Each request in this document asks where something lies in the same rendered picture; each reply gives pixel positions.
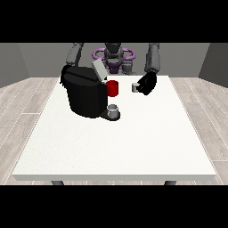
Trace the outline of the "grey trunk with purple rings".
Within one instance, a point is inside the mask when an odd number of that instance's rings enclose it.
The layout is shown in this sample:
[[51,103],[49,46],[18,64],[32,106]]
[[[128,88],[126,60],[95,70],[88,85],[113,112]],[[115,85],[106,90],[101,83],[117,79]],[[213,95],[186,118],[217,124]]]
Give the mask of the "grey trunk with purple rings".
[[118,74],[118,71],[121,70],[125,75],[133,75],[135,51],[123,48],[121,43],[105,43],[104,48],[93,51],[92,57],[94,60],[101,59],[110,74]]

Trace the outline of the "red pod holder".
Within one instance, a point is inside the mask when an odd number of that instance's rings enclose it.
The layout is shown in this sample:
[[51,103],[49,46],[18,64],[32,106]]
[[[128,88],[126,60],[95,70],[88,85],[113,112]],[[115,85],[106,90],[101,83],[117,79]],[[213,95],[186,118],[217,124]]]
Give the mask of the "red pod holder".
[[107,95],[109,97],[115,97],[118,95],[118,81],[109,80],[106,83],[106,86],[107,86]]

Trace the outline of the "pale grey machine lid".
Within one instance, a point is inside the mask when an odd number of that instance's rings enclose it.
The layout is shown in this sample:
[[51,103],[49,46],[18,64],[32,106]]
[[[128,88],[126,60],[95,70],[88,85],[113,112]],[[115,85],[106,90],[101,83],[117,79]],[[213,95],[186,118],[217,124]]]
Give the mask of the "pale grey machine lid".
[[108,76],[108,72],[105,69],[102,60],[101,59],[97,59],[95,61],[92,62],[92,67],[94,68],[97,77],[103,81],[107,76]]

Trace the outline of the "small grey cup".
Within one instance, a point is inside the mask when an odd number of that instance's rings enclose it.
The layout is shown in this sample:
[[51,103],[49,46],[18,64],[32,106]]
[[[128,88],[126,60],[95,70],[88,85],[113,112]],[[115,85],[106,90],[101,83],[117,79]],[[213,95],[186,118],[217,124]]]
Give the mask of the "small grey cup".
[[118,116],[118,106],[116,104],[110,104],[107,106],[108,117],[116,118]]

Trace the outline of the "black coffee machine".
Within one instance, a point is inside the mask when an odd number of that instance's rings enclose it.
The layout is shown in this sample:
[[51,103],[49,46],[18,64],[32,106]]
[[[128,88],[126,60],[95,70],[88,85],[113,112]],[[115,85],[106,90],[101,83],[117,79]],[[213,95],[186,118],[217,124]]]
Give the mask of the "black coffee machine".
[[84,118],[120,119],[119,111],[116,118],[108,117],[107,86],[99,80],[93,68],[65,65],[62,71],[65,71],[64,88],[73,112]]

